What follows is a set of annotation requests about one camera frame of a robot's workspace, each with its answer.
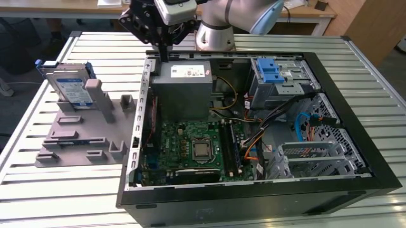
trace yellow cable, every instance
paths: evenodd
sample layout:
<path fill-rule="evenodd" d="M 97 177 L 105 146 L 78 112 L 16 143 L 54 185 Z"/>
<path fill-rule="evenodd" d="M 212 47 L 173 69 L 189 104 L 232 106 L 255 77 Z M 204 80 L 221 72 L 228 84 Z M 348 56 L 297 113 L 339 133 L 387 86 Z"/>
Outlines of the yellow cable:
<path fill-rule="evenodd" d="M 235 103 L 236 103 L 236 91 L 235 91 L 235 89 L 233 89 L 231 83 L 229 83 L 223 77 L 217 76 L 217 78 L 220 78 L 220 79 L 225 82 L 225 84 L 229 86 L 229 88 L 232 89 L 232 91 L 233 91 L 233 102 L 232 102 L 232 104 L 228 105 L 227 107 L 209 108 L 209 110 L 224 110 L 224 109 L 228 109 L 228 108 L 231 108 L 231 107 L 235 105 Z"/>

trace table leg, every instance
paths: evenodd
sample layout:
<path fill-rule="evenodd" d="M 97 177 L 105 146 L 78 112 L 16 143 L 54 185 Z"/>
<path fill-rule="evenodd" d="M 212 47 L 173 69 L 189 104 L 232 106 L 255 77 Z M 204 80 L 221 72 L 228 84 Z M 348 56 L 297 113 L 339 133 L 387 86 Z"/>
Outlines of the table leg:
<path fill-rule="evenodd" d="M 312 30 L 312 33 L 311 33 L 312 36 L 321 36 L 324 34 L 329 21 L 331 21 L 331 18 L 319 19 L 319 23 L 316 24 L 315 29 Z"/>

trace slatted aluminum table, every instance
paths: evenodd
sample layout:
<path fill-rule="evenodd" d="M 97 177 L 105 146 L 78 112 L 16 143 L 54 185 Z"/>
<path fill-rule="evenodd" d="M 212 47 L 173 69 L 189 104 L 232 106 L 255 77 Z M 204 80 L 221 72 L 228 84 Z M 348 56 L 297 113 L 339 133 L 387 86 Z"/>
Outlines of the slatted aluminum table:
<path fill-rule="evenodd" d="M 237 50 L 316 53 L 404 187 L 329 215 L 185 227 L 404 227 L 406 103 L 351 41 L 339 37 L 252 35 L 236 35 L 235 41 Z M 144 52 L 149 49 L 129 33 L 82 32 L 69 38 L 57 60 L 88 60 L 109 97 L 137 97 Z M 173 49 L 193 49 L 193 37 L 188 36 Z M 0 156 L 0 228 L 137 228 L 125 211 L 114 208 L 121 165 L 33 166 L 58 110 L 56 100 L 44 82 Z"/>

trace hard drive label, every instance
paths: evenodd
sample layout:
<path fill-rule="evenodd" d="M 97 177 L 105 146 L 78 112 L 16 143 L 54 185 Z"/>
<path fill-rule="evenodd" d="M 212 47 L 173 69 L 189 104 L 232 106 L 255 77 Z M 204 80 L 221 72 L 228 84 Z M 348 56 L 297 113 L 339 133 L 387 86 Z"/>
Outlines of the hard drive label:
<path fill-rule="evenodd" d="M 80 78 L 58 78 L 56 79 L 58 88 L 68 101 L 76 108 L 86 109 L 92 105 L 89 93 L 84 89 L 84 82 Z"/>

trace metal grille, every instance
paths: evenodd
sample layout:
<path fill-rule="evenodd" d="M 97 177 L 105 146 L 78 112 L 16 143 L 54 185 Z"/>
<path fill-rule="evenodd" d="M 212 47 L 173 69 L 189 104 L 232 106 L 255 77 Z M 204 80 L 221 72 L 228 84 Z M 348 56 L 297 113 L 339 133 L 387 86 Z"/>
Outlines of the metal grille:
<path fill-rule="evenodd" d="M 331 109 L 331 105 L 328 104 L 327 98 L 323 94 L 319 94 L 313 98 L 313 100 L 307 106 L 305 112 L 311 114 L 317 114 L 317 116 L 336 118 L 336 115 L 333 114 L 333 110 Z M 301 120 L 300 126 L 301 125 L 305 126 L 308 119 L 301 118 L 300 120 Z M 305 131 L 301 131 L 301 136 L 303 139 L 305 140 Z M 317 126 L 315 127 L 313 140 L 337 142 L 344 146 L 345 148 L 344 155 L 351 158 L 356 167 L 365 166 L 344 129 L 332 128 L 331 126 L 327 125 Z"/>

